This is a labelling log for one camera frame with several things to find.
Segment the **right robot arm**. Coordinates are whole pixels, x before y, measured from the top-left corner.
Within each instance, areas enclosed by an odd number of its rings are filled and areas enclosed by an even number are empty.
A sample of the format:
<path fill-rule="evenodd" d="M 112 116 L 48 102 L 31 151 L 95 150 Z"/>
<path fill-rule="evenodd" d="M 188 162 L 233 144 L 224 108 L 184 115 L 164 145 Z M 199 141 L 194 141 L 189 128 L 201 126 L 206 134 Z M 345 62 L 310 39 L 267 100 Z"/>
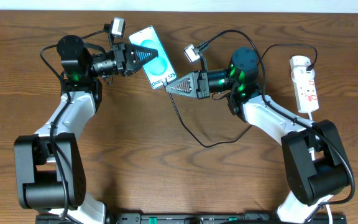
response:
<path fill-rule="evenodd" d="M 334 123 L 315 123 L 276 104 L 257 82 L 260 55 L 247 47 L 237 49 L 228 68 L 197 70 L 165 86 L 169 95 L 203 99 L 227 91 L 233 115 L 276 140 L 283 150 L 291 189 L 277 215 L 281 222 L 307 223 L 333 195 L 349 186 L 354 196 L 352 169 Z"/>

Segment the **smartphone with teal screen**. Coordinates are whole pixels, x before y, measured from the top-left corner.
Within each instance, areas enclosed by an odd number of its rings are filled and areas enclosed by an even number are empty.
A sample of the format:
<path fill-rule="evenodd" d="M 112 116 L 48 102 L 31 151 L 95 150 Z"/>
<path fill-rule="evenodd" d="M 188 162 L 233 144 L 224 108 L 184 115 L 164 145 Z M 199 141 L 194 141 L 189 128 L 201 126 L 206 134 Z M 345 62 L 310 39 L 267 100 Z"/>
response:
<path fill-rule="evenodd" d="M 153 89 L 163 87 L 177 79 L 172 63 L 162 45 L 154 26 L 146 27 L 129 36 L 130 43 L 155 49 L 158 56 L 143 66 L 144 73 Z"/>

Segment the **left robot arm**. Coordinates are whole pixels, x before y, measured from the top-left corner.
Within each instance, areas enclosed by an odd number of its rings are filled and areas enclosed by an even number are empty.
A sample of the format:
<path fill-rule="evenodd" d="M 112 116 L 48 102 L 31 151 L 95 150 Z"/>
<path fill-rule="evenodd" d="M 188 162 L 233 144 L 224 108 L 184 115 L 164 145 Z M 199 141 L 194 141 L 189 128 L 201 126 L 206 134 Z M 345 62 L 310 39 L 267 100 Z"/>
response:
<path fill-rule="evenodd" d="M 60 104 L 34 134 L 14 142 L 17 197 L 24 209 L 48 213 L 50 222 L 114 223 L 107 206 L 86 189 L 77 140 L 102 101 L 101 79 L 127 77 L 158 57 L 155 49 L 115 43 L 110 50 L 67 35 L 53 47 L 63 67 L 56 74 Z"/>

